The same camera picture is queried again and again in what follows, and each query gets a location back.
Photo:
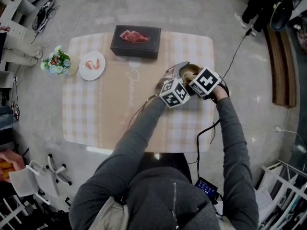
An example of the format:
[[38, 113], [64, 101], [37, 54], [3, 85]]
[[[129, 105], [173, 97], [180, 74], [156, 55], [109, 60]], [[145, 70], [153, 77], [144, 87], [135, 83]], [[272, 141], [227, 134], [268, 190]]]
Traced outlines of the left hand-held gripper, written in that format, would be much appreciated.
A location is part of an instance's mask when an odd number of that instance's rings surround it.
[[180, 78], [181, 69], [187, 67], [188, 65], [188, 61], [175, 64], [167, 70], [167, 73], [172, 75], [165, 75], [162, 78], [163, 85], [159, 93], [159, 97], [168, 108], [175, 108], [180, 105], [184, 105], [191, 99], [191, 96], [184, 86], [183, 79]]

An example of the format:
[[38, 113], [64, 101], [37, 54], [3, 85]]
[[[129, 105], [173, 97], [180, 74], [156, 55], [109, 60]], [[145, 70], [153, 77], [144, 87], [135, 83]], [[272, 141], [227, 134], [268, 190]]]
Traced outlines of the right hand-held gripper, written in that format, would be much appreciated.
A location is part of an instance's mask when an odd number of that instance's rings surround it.
[[221, 82], [219, 74], [208, 67], [204, 67], [190, 82], [189, 86], [200, 97], [209, 95]]

